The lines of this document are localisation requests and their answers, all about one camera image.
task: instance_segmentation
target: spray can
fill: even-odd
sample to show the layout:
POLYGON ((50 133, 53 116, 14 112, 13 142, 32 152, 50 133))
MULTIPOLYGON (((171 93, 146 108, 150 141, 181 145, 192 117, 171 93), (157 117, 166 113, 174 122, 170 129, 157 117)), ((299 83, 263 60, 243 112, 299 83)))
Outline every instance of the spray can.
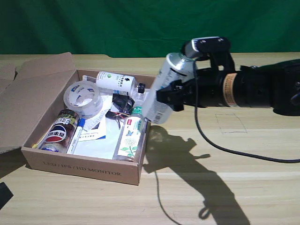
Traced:
POLYGON ((78 121, 79 116, 76 112, 69 109, 61 110, 40 149, 66 153, 78 121))
POLYGON ((156 91, 168 86, 171 82, 182 80, 186 82, 194 77, 194 60, 181 53, 169 53, 161 67, 151 89, 142 105, 142 114, 152 123, 166 122, 172 113, 172 108, 156 100, 156 91))

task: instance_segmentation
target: marker pen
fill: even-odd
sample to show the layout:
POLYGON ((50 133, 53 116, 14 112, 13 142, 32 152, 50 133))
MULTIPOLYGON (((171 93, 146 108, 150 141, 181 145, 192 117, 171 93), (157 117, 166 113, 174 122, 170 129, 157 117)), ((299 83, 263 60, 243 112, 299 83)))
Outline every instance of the marker pen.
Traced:
POLYGON ((78 126, 77 126, 76 131, 74 133, 74 136, 71 140, 71 143, 70 143, 70 145, 67 149, 67 154, 73 154, 74 153, 75 147, 78 143, 78 140, 79 140, 80 134, 83 130, 84 124, 85 124, 85 119, 81 118, 78 122, 78 126))

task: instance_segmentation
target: robotic arm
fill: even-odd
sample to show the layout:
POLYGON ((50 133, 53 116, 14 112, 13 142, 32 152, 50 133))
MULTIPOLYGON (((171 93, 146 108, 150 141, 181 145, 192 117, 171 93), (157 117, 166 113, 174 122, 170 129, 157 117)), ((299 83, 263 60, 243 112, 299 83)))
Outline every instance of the robotic arm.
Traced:
POLYGON ((185 43, 181 53, 196 61, 209 60, 211 67, 194 70, 195 78, 187 82, 171 82, 157 91, 157 100, 181 111, 183 105, 195 106, 197 93, 201 108, 272 107, 280 115, 300 116, 300 59, 236 71, 229 49, 225 37, 185 43))

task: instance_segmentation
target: snack can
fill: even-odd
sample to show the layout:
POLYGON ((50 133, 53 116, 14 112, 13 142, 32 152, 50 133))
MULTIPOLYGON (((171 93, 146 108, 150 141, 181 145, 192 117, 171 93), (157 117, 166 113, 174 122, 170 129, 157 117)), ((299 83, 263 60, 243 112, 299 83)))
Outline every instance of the snack can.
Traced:
POLYGON ((79 115, 76 112, 69 109, 61 110, 40 149, 66 153, 78 121, 79 115))

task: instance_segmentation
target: blue marker cap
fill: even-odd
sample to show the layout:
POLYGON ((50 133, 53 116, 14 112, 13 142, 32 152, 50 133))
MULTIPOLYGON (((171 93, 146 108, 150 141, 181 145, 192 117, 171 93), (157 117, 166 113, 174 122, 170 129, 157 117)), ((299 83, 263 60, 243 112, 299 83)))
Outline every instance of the blue marker cap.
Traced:
POLYGON ((84 124, 85 124, 85 119, 84 118, 79 119, 78 126, 83 127, 84 124))

